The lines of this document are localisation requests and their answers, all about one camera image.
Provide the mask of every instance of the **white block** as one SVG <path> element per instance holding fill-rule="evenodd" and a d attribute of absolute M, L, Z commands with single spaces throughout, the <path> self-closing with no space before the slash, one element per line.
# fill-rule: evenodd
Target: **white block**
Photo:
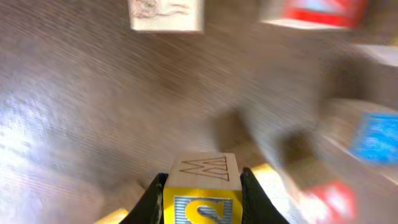
<path fill-rule="evenodd" d="M 203 30 L 204 0 L 129 0 L 131 28 L 138 31 Z"/>
<path fill-rule="evenodd" d="M 398 47 L 363 44 L 357 47 L 380 64 L 398 67 Z"/>
<path fill-rule="evenodd" d="M 334 29 L 346 30 L 347 29 L 345 27 L 338 27 L 328 24 L 319 24 L 316 22 L 299 21 L 296 19 L 271 19 L 262 22 L 277 26 L 290 27 L 290 28 L 303 29 L 303 30 L 334 30 Z"/>

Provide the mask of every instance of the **alphabet block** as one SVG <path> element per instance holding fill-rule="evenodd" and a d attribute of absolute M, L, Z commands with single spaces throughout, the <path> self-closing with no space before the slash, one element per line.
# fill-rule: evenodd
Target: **alphabet block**
<path fill-rule="evenodd" d="M 270 0 L 261 20 L 296 29 L 346 29 L 358 25 L 366 0 Z"/>
<path fill-rule="evenodd" d="M 200 32 L 203 8 L 203 0 L 129 0 L 131 28 L 149 32 Z"/>
<path fill-rule="evenodd" d="M 242 197 L 234 154 L 182 154 L 164 187 L 164 223 L 238 224 Z"/>
<path fill-rule="evenodd" d="M 391 197 L 398 192 L 398 169 L 394 165 L 397 111 L 347 99 L 330 100 L 322 111 L 315 131 L 316 154 L 355 189 L 356 223 L 397 220 L 397 199 Z"/>

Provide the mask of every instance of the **red block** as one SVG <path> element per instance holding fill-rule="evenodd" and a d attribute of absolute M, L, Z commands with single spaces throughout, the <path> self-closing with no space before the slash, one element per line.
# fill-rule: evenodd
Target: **red block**
<path fill-rule="evenodd" d="M 265 5 L 262 20 L 298 29 L 355 28 L 367 0 L 274 0 Z"/>
<path fill-rule="evenodd" d="M 357 217 L 355 193 L 340 181 L 307 190 L 304 195 L 301 210 L 313 223 L 346 223 Z"/>

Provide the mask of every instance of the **floor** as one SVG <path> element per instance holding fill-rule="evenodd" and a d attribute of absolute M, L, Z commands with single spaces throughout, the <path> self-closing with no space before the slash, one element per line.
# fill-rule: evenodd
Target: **floor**
<path fill-rule="evenodd" d="M 205 35 L 175 35 L 132 31 L 126 0 L 0 1 L 0 219 L 92 222 L 179 152 L 217 151 L 231 111 L 261 150 L 311 126 L 345 43 L 392 39 L 380 24 L 398 6 L 380 2 L 387 16 L 356 32 L 308 34 L 258 24 L 255 0 L 213 0 Z"/>

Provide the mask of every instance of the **blue block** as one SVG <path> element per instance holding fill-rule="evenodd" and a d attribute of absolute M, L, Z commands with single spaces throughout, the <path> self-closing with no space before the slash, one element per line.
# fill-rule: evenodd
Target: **blue block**
<path fill-rule="evenodd" d="M 398 114 L 366 114 L 351 152 L 369 163 L 398 164 Z"/>

